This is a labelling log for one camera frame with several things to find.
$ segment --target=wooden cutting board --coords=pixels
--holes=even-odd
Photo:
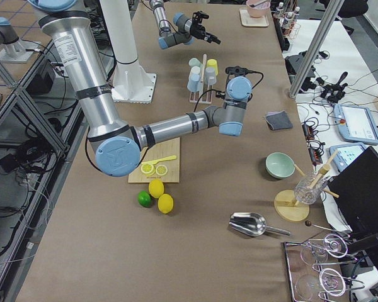
[[[170,155],[176,155],[175,160],[168,160],[164,162],[158,162],[158,164],[154,165],[156,168],[158,165],[165,165],[168,168],[168,173],[164,176],[159,176],[154,173],[151,176],[147,176],[143,174],[140,170],[141,167],[136,168],[132,173],[129,174],[128,183],[129,184],[140,184],[140,183],[148,183],[151,182],[153,179],[160,179],[163,182],[172,182],[172,183],[179,183],[179,174],[180,174],[180,138],[174,138],[173,140],[167,140],[166,142],[158,143],[153,148],[151,148],[146,157],[144,157],[143,162],[147,162],[154,159],[160,159],[163,157],[167,157]]]

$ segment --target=pink bowl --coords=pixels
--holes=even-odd
[[[270,12],[270,2],[262,3],[261,5],[255,6],[254,8],[249,5],[259,2],[260,0],[247,0],[246,10],[252,18],[260,18]]]

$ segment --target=sticker label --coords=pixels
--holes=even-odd
[[[54,42],[64,67],[81,62],[81,56],[72,35],[62,36]]]

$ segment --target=white pole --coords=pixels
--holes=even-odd
[[[156,75],[140,66],[127,1],[100,0],[117,66],[113,74],[112,98],[130,103],[150,103]]]

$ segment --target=yellow cup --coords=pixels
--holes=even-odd
[[[214,70],[215,70],[215,76],[217,77],[217,75],[219,74],[219,68],[217,66],[217,61],[216,60],[214,60],[214,59],[207,60],[206,67],[213,67]]]

